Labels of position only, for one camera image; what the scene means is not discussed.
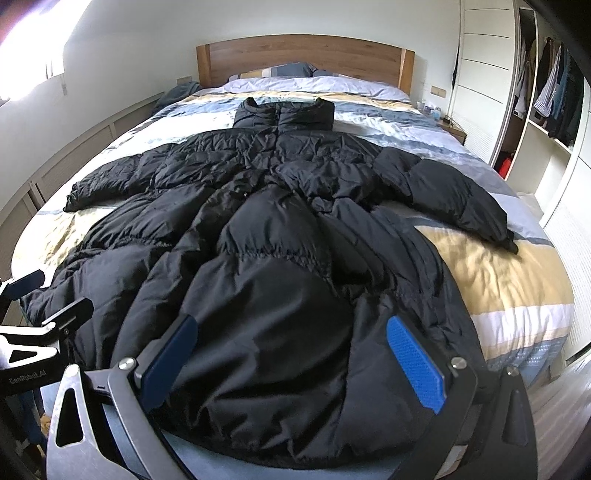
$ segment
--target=sliding wardrobe door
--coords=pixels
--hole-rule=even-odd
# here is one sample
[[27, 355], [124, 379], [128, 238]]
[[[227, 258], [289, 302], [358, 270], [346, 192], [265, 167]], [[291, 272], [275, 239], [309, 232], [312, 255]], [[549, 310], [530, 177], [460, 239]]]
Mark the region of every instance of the sliding wardrobe door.
[[494, 161], [506, 130], [518, 37], [512, 0], [463, 0], [460, 58], [452, 117], [466, 148]]

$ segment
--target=bedsheet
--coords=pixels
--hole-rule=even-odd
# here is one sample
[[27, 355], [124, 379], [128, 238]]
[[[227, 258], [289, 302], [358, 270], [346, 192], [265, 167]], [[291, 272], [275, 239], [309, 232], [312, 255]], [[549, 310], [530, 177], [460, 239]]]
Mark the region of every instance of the bedsheet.
[[526, 383], [533, 382], [552, 363], [566, 340], [573, 315], [573, 293], [558, 253], [526, 205], [494, 170], [432, 119], [398, 101], [397, 89], [388, 90], [378, 84], [372, 90], [369, 82], [336, 77], [296, 80], [306, 82], [248, 79], [230, 82], [220, 89], [202, 90], [118, 138], [35, 215], [15, 249], [13, 275], [41, 268], [49, 284], [56, 267], [89, 228], [120, 205], [115, 202], [76, 213], [62, 211], [73, 183], [99, 166], [158, 145], [181, 143], [199, 132], [229, 128], [236, 108], [249, 96], [257, 103], [322, 97], [335, 103], [335, 130], [450, 164], [486, 189], [507, 212], [509, 228], [515, 232], [519, 247], [517, 256], [484, 245], [401, 204], [388, 203], [388, 207], [411, 219], [451, 269], [489, 367], [516, 365]]

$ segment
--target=shelf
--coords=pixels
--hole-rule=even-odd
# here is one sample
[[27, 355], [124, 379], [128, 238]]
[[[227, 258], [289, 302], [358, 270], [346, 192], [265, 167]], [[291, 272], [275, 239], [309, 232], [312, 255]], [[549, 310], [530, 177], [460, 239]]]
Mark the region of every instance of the shelf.
[[[536, 127], [538, 130], [540, 130], [541, 132], [543, 132], [544, 135], [546, 135], [548, 137], [548, 132], [543, 127], [539, 126], [537, 123], [535, 123], [534, 121], [532, 121], [530, 118], [527, 119], [527, 122], [529, 124], [533, 125], [534, 127]], [[565, 144], [563, 144], [557, 138], [550, 138], [550, 137], [548, 137], [548, 140], [552, 140], [554, 143], [556, 143], [560, 148], [562, 148], [569, 155], [573, 153], [572, 148], [567, 147]]]

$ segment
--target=sunlight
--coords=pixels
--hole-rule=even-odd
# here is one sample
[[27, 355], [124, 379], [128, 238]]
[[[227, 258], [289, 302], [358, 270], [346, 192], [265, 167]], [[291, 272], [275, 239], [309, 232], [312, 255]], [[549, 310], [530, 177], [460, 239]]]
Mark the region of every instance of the sunlight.
[[0, 98], [17, 100], [64, 73], [63, 50], [90, 0], [60, 0], [22, 19], [0, 44]]

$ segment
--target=pillow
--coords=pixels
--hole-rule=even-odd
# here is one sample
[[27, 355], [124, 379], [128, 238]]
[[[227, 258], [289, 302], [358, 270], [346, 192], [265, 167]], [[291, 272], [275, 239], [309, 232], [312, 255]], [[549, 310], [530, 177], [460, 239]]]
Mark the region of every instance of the pillow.
[[312, 77], [316, 69], [312, 65], [298, 61], [296, 63], [286, 63], [267, 69], [251, 70], [250, 72], [238, 73], [232, 75], [228, 82], [238, 79], [265, 78], [265, 77], [287, 77], [301, 78]]

